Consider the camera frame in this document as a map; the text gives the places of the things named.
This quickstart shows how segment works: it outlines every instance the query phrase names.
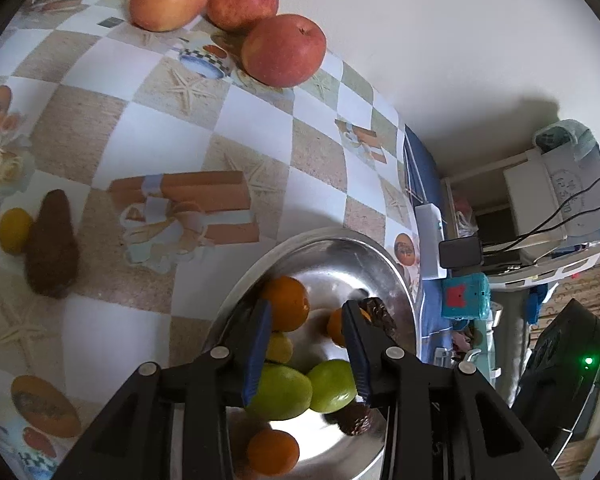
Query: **metal bowl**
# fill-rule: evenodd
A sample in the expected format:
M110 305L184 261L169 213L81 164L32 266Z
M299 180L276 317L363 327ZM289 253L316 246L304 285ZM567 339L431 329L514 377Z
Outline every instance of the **metal bowl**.
M307 322L288 336L294 356L288 363L301 372L328 359L347 359L347 351L324 335L332 310L350 299L375 296L384 301L398 326L397 342L419 355L413 305L398 266L389 254L365 235L342 228L310 231L275 247L240 279L229 293L214 321L204 350L222 341L231 327L235 306L253 301L262 285L278 276L297 278L308 293L311 312ZM372 412L372 427L360 436L346 436L323 416L308 410L302 415L270 426L292 434L300 445L300 460L285 479L351 480L371 467L382 453L385 421ZM233 446L246 446L258 422L242 411L228 412Z

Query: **wall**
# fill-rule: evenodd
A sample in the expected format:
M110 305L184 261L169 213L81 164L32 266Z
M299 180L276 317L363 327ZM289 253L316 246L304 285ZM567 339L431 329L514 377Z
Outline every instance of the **wall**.
M600 22L582 0L280 0L392 102L445 173L555 119L600 140Z

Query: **black electronic device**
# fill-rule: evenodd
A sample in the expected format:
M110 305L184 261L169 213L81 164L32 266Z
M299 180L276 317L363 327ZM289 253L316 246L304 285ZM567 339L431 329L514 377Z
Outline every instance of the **black electronic device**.
M571 300L542 331L512 410L551 463L571 439L600 371L600 320Z

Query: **table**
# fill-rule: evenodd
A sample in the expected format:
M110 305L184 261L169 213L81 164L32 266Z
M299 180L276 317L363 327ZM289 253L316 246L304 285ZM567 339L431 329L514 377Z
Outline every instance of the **table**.
M85 427L142 362L196 356L232 286L291 236L344 225L405 264L414 296L420 284L401 191L404 125L346 62L328 52L309 81L272 89L239 69L234 38L202 18L153 34L127 21L128 0L62 1L70 6L19 13L0 38L0 86L11 91L0 215L21 207L35 218L46 193L62 189L80 247L64 300L34 294L23 259L0 248L0 442L15 452L12 467L26 426L14 378L48 381ZM221 173L196 180L210 171ZM181 173L187 193L211 204L185 208L195 227L160 220L195 232L189 244L165 242L145 214L145 198L167 194ZM108 190L135 176L144 197L121 211ZM55 456L38 458L52 471L74 438L47 437Z

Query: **checkered tablecloth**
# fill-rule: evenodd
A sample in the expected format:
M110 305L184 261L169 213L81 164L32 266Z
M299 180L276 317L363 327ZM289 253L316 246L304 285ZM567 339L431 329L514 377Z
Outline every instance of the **checkered tablecloth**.
M0 38L0 85L11 88L10 112L35 161L0 213L22 207L35 217L47 192L64 190L81 257L72 293L56 301L35 295L22 259L0 249L0 399L14 377L33 374L66 394L83 426L140 363L190 361L227 293L277 243L344 225L390 254L408 234L418 251L401 191L404 123L355 70L327 53L315 76L284 91L237 69L205 78L179 50L218 29L199 18L145 32L127 21L127 1L21 12ZM386 162L336 119L375 132ZM165 274L126 264L109 184L211 170L244 173L259 241L200 248ZM405 272L416 287L417 264ZM3 338L14 330L22 337Z

